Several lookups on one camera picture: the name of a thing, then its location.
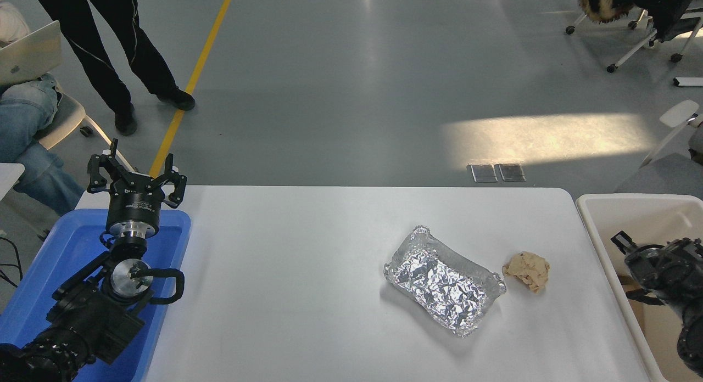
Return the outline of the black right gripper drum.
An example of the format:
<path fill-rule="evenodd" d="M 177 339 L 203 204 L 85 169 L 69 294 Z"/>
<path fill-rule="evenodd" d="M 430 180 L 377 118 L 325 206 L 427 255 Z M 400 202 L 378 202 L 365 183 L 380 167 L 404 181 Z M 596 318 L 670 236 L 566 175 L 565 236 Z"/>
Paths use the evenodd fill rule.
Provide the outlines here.
<path fill-rule="evenodd" d="M 665 287 L 665 247 L 663 245 L 631 245 L 625 247 L 625 264 L 631 277 L 643 288 Z"/>

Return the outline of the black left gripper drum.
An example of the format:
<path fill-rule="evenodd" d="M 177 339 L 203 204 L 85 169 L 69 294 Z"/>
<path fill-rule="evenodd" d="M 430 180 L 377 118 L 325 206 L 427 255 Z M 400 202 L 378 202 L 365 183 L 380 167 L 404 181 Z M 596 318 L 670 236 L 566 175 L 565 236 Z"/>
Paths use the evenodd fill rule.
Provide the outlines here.
<path fill-rule="evenodd" d="M 150 179 L 144 175 L 112 178 L 107 225 L 137 221 L 160 224 L 161 202 L 165 193 L 159 187 L 147 189 Z"/>

